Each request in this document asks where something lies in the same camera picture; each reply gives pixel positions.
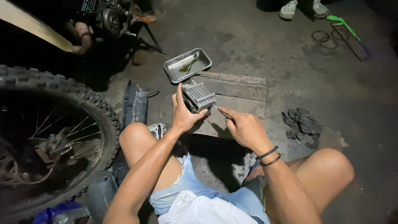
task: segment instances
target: kickstand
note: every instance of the kickstand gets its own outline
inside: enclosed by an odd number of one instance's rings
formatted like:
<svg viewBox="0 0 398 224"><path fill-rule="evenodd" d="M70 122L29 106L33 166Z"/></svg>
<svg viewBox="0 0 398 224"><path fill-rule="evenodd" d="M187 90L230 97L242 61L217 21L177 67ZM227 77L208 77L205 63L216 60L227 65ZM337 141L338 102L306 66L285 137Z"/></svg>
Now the kickstand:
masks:
<svg viewBox="0 0 398 224"><path fill-rule="evenodd" d="M150 38L152 38L152 41L155 43L156 48L153 47L153 49L155 49L157 52L159 52L161 54L168 55L169 53L163 51L162 47L159 45L155 36L153 36L152 31L149 29L148 24L144 23L144 27L145 27L146 31L148 32L148 34L150 35Z"/></svg>

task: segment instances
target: black bracelet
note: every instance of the black bracelet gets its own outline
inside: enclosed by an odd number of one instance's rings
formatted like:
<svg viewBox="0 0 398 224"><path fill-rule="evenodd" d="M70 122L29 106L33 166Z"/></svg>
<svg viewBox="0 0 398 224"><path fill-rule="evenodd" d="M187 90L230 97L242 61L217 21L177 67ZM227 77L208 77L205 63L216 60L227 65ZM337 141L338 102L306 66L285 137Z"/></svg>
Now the black bracelet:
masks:
<svg viewBox="0 0 398 224"><path fill-rule="evenodd" d="M269 155L269 154L275 152L275 150L277 150L278 148L279 148L278 146L275 146L275 148L273 148L271 151L267 152L266 154L261 155L261 156L257 156L257 157L256 157L256 160L262 159L262 158L266 157L267 155Z"/></svg>
<svg viewBox="0 0 398 224"><path fill-rule="evenodd" d="M280 153L278 153L278 154L279 154L278 158L274 159L272 162L267 163L267 164L264 164L264 163L260 162L260 165L263 166L263 167L266 167L266 166L269 166L269 165L272 165L272 164L276 163L276 161L278 161L281 158L281 154Z"/></svg>

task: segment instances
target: leg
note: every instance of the leg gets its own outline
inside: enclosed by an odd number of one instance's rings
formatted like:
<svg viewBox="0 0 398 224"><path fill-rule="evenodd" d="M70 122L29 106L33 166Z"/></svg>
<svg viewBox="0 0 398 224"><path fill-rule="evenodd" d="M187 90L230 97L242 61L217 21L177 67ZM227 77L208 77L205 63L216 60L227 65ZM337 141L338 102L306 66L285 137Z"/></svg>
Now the leg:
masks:
<svg viewBox="0 0 398 224"><path fill-rule="evenodd" d="M354 168L339 151L319 149L309 157L287 163L304 185L315 202L319 212L353 180ZM267 215L275 223L280 223L268 186L264 188Z"/></svg>
<svg viewBox="0 0 398 224"><path fill-rule="evenodd" d="M134 122L129 124L119 137L120 147L131 168L134 164L158 141L143 123ZM178 176L181 176L181 163L174 156L170 156L154 191L171 186Z"/></svg>

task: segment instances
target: black cloth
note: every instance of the black cloth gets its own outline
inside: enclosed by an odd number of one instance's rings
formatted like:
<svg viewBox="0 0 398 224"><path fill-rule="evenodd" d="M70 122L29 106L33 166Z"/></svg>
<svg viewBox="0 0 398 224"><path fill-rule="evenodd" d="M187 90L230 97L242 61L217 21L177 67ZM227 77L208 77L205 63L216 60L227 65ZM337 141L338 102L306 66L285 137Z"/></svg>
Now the black cloth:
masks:
<svg viewBox="0 0 398 224"><path fill-rule="evenodd" d="M290 129L286 131L288 138L300 140L300 136L309 135L314 142L307 142L305 145L310 149L318 147L322 127L308 110L303 108L298 108L297 110L289 109L286 112L282 112L281 116L283 122L290 126Z"/></svg>

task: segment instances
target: stainless steel parts tray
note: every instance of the stainless steel parts tray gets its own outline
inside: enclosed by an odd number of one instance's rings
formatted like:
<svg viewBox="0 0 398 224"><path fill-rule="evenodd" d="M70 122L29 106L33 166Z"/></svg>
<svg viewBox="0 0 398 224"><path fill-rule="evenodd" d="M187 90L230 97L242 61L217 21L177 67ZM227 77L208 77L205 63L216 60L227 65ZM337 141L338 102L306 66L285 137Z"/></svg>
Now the stainless steel parts tray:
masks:
<svg viewBox="0 0 398 224"><path fill-rule="evenodd" d="M199 58L192 64L188 74L187 67L198 53ZM199 71L203 71L211 66L211 60L201 48L195 48L164 63L164 70L172 83L179 83Z"/></svg>

